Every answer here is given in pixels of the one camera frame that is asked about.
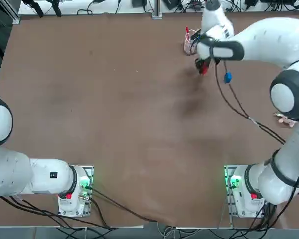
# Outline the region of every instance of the floor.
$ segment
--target floor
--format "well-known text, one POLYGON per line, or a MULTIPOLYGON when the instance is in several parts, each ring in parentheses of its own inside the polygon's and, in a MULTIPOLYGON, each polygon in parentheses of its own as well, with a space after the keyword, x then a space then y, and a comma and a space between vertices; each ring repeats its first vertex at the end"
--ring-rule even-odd
MULTIPOLYGON (((229 238, 232 235, 232 230, 213 230, 219 236, 223 238, 229 238)), ((262 233, 250 233, 248 238, 257 239, 261 236, 262 233)), ((90 239, 97 235, 95 233, 88 231, 86 238, 90 239)), ((22 238, 22 239, 64 239, 67 235, 61 233, 55 228, 9 228, 3 229, 0 228, 0 239, 9 239, 9 238, 22 238)), ((84 231, 79 231, 75 234, 75 237, 79 239, 84 239, 84 231)), ((113 231, 110 234, 105 236, 106 239, 161 239, 162 236, 157 230, 156 223, 150 223, 145 225, 143 229, 131 229, 131 228, 122 228, 117 231, 113 231)), ((191 239, 215 239, 215 237, 210 231, 202 230, 198 234, 191 236, 191 239)), ((263 239, 289 239, 297 238, 299 239, 299 230, 270 230, 263 239)))

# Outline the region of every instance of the red object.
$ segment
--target red object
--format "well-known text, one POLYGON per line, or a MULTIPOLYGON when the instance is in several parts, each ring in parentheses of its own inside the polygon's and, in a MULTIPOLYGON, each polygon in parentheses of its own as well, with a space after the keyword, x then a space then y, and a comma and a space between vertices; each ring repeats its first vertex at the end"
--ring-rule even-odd
POLYGON ((202 67, 202 74, 205 75, 208 71, 208 66, 206 64, 203 65, 202 67))
POLYGON ((256 198, 257 198, 257 194, 252 193, 252 194, 250 194, 250 195, 251 195, 251 198, 252 198, 252 199, 256 199, 256 198))

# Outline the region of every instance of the blue knob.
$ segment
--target blue knob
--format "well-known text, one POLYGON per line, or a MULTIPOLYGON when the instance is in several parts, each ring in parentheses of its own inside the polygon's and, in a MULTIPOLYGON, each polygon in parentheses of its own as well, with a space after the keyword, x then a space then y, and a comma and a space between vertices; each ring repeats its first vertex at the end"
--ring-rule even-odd
POLYGON ((233 76, 231 75, 231 72, 228 71, 228 72, 225 74, 225 77, 224 77, 224 81, 225 81, 225 83, 230 83, 232 78, 233 78, 233 76))

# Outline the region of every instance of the black strap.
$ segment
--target black strap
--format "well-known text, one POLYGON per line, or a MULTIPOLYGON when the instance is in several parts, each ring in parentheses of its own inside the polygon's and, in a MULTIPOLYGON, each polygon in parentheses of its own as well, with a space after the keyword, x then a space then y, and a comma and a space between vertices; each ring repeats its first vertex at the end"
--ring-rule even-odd
POLYGON ((278 153, 278 151, 279 151, 279 150, 276 150, 276 151, 273 153, 273 155, 272 155, 272 157, 271 157, 271 159, 270 159, 270 166, 271 166, 271 168, 272 168, 274 174, 275 174, 275 175, 276 175, 282 182, 284 182, 284 183, 287 184, 288 186, 294 187, 295 184, 296 184, 296 181, 291 180, 291 179, 285 177, 285 176, 279 171, 279 169, 277 168, 277 166, 276 166, 276 164, 275 164, 275 156, 276 156, 276 154, 278 153))
POLYGON ((70 189, 66 193, 59 193, 59 197, 62 199, 64 199, 67 194, 72 194, 74 192, 76 183, 78 181, 78 175, 75 171, 75 168, 72 165, 69 165, 69 168, 72 170, 72 173, 73 173, 73 182, 72 182, 70 189))
POLYGON ((254 189, 251 184, 250 184, 250 181, 249 181, 249 171, 251 169, 252 166, 254 166, 255 164, 251 164, 251 165, 248 165, 246 170, 245 170, 245 174, 244 174, 244 179, 245 179, 245 185, 246 185, 246 188, 248 190, 248 192, 250 194, 256 194, 257 195, 257 198, 262 198, 262 195, 260 192, 258 192, 256 189, 254 189))

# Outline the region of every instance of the robot end effector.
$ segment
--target robot end effector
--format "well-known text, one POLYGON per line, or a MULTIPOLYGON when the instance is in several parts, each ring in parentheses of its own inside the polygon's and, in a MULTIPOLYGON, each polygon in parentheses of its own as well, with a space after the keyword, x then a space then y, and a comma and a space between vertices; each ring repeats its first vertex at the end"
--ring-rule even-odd
POLYGON ((206 74, 213 59, 259 60, 282 67, 270 86, 278 111, 299 121, 299 19, 275 17, 255 22, 237 35, 218 0, 208 1, 197 36, 196 68, 206 74))

